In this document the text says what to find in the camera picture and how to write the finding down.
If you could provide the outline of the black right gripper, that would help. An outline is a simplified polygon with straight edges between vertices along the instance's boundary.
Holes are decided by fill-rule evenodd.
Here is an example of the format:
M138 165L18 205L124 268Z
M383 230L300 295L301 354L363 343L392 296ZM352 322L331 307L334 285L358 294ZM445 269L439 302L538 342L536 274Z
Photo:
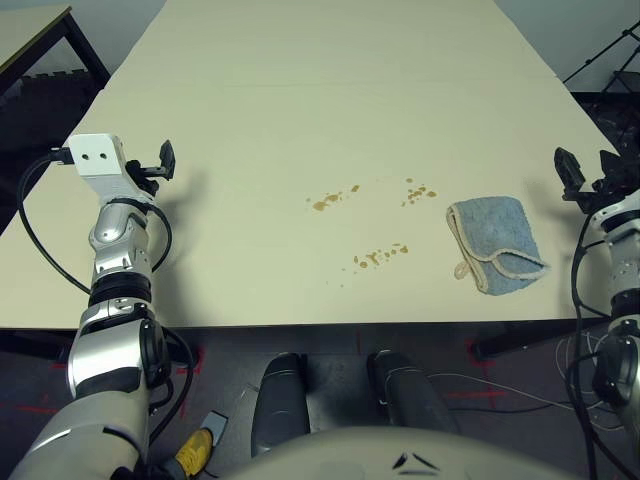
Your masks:
M578 160L561 147L554 152L555 170L564 187L563 199L574 201L577 198L576 202L583 213L595 213L620 202L639 188L639 173L624 173L625 163L619 155L601 150L599 156L605 177L595 180L591 184L591 191L580 192L585 177Z

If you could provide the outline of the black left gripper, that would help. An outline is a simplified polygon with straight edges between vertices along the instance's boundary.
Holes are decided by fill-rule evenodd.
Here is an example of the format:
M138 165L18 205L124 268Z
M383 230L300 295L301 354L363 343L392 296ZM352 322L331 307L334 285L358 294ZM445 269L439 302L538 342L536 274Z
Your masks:
M127 174L136 186L151 196L155 196L159 189L157 177L171 180L174 176L176 159L170 140L161 145L159 158L160 167L142 167L138 160L129 160L125 165Z

